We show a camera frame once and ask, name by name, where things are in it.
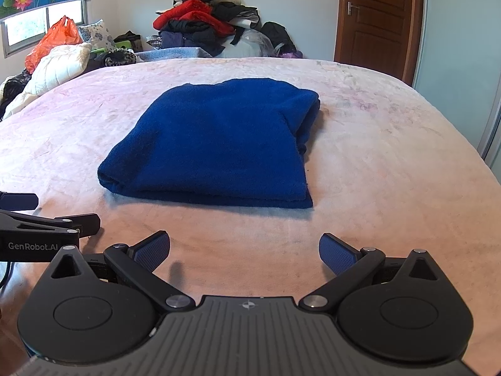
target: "bed cover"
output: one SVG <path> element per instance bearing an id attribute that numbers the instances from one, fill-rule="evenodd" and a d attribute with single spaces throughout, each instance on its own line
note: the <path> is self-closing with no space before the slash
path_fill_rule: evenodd
<path id="1" fill-rule="evenodd" d="M 99 186 L 100 162 L 162 92 L 235 77 L 272 77 L 319 93 L 306 154 L 313 209 L 151 202 Z M 1 190 L 36 192 L 40 216 L 98 213 L 102 230 L 83 240 L 83 252 L 167 230 L 171 254 L 155 273 L 196 300 L 304 296 L 332 277 L 318 257 L 324 232 L 387 256 L 425 248 L 473 313 L 466 362 L 485 376 L 501 369 L 501 186 L 438 110 L 390 76 L 260 58 L 107 68 L 37 99 L 0 123 L 0 137 Z M 27 358 L 16 313 L 45 266 L 16 264 L 2 290 L 1 375 Z"/>

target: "green object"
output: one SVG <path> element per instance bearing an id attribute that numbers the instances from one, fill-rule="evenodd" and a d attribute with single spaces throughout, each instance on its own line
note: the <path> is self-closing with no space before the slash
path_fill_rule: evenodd
<path id="1" fill-rule="evenodd" d="M 94 54 L 105 54 L 106 52 L 108 52 L 108 49 L 107 48 L 99 48 L 98 50 L 92 50 L 91 51 L 92 53 Z"/>
<path id="2" fill-rule="evenodd" d="M 117 45 L 117 48 L 125 48 L 126 50 L 131 50 L 132 49 L 132 44 L 130 41 L 121 41 L 121 42 L 115 42 Z"/>

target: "blue gripper pad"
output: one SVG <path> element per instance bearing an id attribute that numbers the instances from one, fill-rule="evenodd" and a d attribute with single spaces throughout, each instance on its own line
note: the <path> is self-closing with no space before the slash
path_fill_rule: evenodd
<path id="1" fill-rule="evenodd" d="M 336 276 L 348 270 L 362 258 L 362 254 L 357 249 L 344 243 L 330 233 L 324 233 L 324 235 L 322 235 L 318 251 L 322 261 Z"/>
<path id="2" fill-rule="evenodd" d="M 170 238 L 166 231 L 158 231 L 129 247 L 127 255 L 150 273 L 160 266 L 170 252 Z"/>
<path id="3" fill-rule="evenodd" d="M 38 197 L 34 193 L 8 193 L 0 191 L 0 209 L 4 211 L 34 211 Z"/>

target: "black bag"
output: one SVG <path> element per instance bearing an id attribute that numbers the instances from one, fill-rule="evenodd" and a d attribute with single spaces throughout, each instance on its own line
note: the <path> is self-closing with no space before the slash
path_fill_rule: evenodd
<path id="1" fill-rule="evenodd" d="M 280 44 L 284 44 L 279 52 L 277 52 L 278 54 L 294 54 L 297 51 L 285 27 L 280 24 L 276 22 L 267 22 L 262 26 L 261 32 L 270 39 L 273 48 L 276 48 Z"/>
<path id="2" fill-rule="evenodd" d="M 130 41 L 134 52 L 142 52 L 143 43 L 141 42 L 141 35 L 134 34 L 132 31 L 127 31 L 125 34 L 119 35 L 114 39 L 115 42 Z"/>
<path id="3" fill-rule="evenodd" d="M 19 75 L 11 77 L 3 87 L 3 95 L 0 97 L 0 121 L 5 115 L 7 106 L 23 92 L 24 88 L 31 80 L 31 74 L 25 69 Z"/>

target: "wooden door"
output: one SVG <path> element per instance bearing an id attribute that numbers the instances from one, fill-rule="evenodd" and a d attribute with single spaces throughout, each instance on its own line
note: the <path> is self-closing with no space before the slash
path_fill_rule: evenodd
<path id="1" fill-rule="evenodd" d="M 334 60 L 412 84 L 423 0 L 340 0 Z"/>

